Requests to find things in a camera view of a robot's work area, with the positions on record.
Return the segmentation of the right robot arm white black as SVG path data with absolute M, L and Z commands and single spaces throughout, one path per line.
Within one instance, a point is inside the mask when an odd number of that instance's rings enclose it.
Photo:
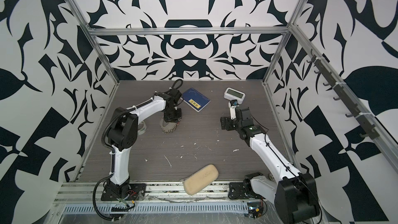
M 273 176 L 250 175 L 254 194 L 271 201 L 284 224 L 297 224 L 321 217 L 321 207 L 314 177 L 302 173 L 275 147 L 266 131 L 254 123 L 248 108 L 230 107 L 230 116 L 221 117 L 221 128 L 237 131 L 239 137 L 261 158 Z

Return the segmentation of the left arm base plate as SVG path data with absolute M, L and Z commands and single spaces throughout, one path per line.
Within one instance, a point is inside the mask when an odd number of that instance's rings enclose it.
M 124 199 L 126 201 L 138 200 L 144 197 L 146 194 L 146 184 L 144 183 L 134 183 L 123 185 L 116 185 L 108 180 L 102 192 L 102 201 L 117 201 L 118 199 Z

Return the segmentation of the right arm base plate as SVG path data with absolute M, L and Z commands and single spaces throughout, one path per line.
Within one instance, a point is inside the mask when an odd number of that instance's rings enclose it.
M 245 181 L 229 183 L 228 198 L 230 200 L 262 199 L 260 195 L 254 193 L 252 187 Z

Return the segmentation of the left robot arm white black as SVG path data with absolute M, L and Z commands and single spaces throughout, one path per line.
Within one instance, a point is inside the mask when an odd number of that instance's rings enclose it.
M 149 100 L 130 108 L 119 107 L 114 111 L 110 123 L 101 137 L 103 146 L 110 149 L 112 155 L 109 181 L 122 186 L 129 182 L 130 150 L 138 137 L 138 126 L 152 115 L 162 112 L 160 126 L 163 132 L 173 132 L 182 118 L 182 110 L 178 108 L 182 94 L 178 90 L 156 92 Z

